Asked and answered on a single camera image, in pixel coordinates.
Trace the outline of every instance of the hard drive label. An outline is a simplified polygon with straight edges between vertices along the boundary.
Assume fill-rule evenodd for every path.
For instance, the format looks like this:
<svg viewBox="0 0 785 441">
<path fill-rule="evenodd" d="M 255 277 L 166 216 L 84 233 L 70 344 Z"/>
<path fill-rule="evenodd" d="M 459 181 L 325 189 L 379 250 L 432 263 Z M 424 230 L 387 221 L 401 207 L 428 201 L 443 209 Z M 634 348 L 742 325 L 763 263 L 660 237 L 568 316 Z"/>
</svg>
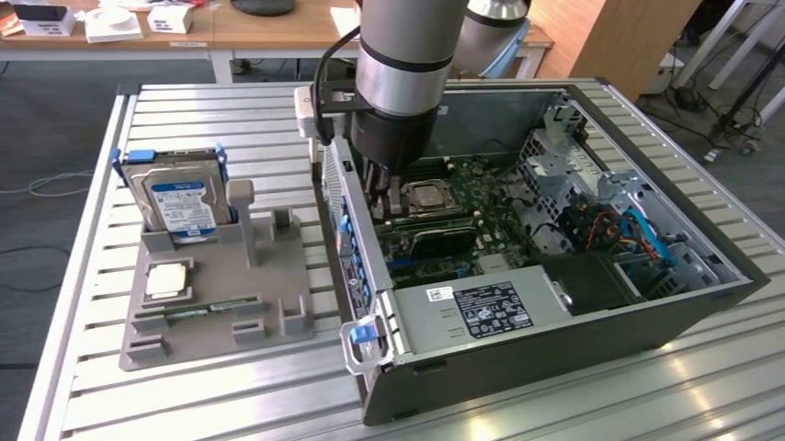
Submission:
<svg viewBox="0 0 785 441">
<path fill-rule="evenodd" d="M 204 182 L 152 185 L 153 198 L 166 230 L 181 236 L 208 234 L 216 228 L 212 208 L 202 202 Z"/>
<path fill-rule="evenodd" d="M 534 326 L 509 282 L 455 291 L 452 295 L 473 338 Z"/>
</svg>

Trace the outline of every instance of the hard drive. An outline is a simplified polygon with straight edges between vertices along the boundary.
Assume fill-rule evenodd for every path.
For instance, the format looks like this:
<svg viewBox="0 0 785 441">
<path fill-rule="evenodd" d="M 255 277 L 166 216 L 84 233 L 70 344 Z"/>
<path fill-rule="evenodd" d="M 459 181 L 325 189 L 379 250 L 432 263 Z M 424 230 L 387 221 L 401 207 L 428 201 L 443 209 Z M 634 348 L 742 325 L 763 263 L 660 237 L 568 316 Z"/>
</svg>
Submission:
<svg viewBox="0 0 785 441">
<path fill-rule="evenodd" d="M 176 243 L 204 240 L 216 226 L 233 221 L 225 198 L 222 149 L 114 154 L 122 177 L 142 213 L 146 232 L 169 232 Z"/>
</svg>

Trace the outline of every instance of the gray carpet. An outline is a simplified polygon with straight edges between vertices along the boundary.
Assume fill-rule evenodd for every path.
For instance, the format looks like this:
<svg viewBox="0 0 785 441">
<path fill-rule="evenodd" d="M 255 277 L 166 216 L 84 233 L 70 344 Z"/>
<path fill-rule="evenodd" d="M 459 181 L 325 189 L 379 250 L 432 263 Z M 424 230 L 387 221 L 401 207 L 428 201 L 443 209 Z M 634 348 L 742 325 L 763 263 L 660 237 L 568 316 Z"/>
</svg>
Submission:
<svg viewBox="0 0 785 441">
<path fill-rule="evenodd" d="M 687 59 L 692 49 L 678 51 Z M 699 85 L 708 82 L 719 61 L 702 72 Z M 730 104 L 766 53 L 752 53 L 719 92 L 706 92 L 715 106 Z M 313 61 L 303 62 L 303 79 L 312 77 Z M 264 61 L 234 81 L 292 81 L 295 63 Z M 760 103 L 785 85 L 779 69 L 767 83 Z M 206 62 L 14 62 L 0 77 L 0 144 L 6 160 L 0 165 L 0 189 L 24 187 L 28 182 L 61 171 L 93 168 L 98 146 L 120 81 L 148 84 L 210 83 Z M 659 116 L 687 124 L 703 133 L 714 120 L 710 111 L 692 115 L 672 109 L 658 97 L 640 103 Z M 762 139 L 763 151 L 748 157 L 723 153 L 708 170 L 748 207 L 785 233 L 785 110 L 773 118 Z M 672 127 L 660 123 L 664 130 Z M 707 143 L 684 130 L 671 134 L 686 150 L 700 157 Z M 78 188 L 86 179 L 62 183 L 57 190 Z M 10 247 L 52 244 L 70 247 L 82 210 L 84 194 L 66 198 L 32 198 L 0 195 L 0 251 Z M 29 251 L 0 255 L 0 284 L 41 288 L 58 281 L 66 259 L 56 251 Z M 24 293 L 0 288 L 0 364 L 36 363 L 48 332 L 57 290 Z M 34 371 L 0 370 L 0 440 L 16 438 Z"/>
</svg>

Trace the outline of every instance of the slotted table surface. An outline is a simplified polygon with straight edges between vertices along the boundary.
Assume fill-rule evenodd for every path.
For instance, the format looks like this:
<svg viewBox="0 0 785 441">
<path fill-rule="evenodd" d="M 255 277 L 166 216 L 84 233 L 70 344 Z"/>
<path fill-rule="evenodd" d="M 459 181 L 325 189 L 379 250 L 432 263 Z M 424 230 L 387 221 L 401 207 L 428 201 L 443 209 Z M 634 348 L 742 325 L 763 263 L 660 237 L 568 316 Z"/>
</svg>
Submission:
<svg viewBox="0 0 785 441">
<path fill-rule="evenodd" d="M 295 124 L 300 84 L 144 85 L 114 101 L 20 439 L 768 439 L 785 434 L 785 249 L 620 94 L 568 80 L 771 278 L 734 309 L 656 351 L 539 381 L 395 424 L 365 427 L 343 367 L 339 317 Z M 563 85 L 566 82 L 540 82 Z M 612 169 L 627 168 L 590 130 Z M 293 205 L 303 222 L 312 340 L 173 366 L 117 366 L 140 213 L 109 150 L 212 147 L 256 188 L 252 216 Z"/>
</svg>

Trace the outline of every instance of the white box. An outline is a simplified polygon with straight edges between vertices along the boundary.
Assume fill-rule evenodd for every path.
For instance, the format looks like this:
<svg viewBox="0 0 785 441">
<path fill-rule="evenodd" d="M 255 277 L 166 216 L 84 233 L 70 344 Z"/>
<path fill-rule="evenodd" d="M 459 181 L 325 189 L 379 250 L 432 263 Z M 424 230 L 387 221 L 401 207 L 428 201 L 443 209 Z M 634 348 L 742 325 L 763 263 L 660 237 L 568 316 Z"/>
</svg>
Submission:
<svg viewBox="0 0 785 441">
<path fill-rule="evenodd" d="M 73 30 L 76 18 L 70 8 L 60 21 L 20 20 L 24 33 L 33 37 L 66 37 Z"/>
<path fill-rule="evenodd" d="M 120 8 L 98 8 L 89 11 L 84 17 L 84 34 L 88 43 L 144 38 L 136 14 Z"/>
<path fill-rule="evenodd" d="M 154 6 L 146 16 L 146 24 L 153 32 L 186 34 L 193 22 L 188 6 Z"/>
<path fill-rule="evenodd" d="M 643 91 L 643 95 L 659 95 L 671 84 L 671 78 L 675 78 L 682 72 L 684 64 L 678 58 L 672 58 L 671 53 L 664 54 L 664 58 L 659 63 L 656 75 L 654 76 L 648 87 Z"/>
</svg>

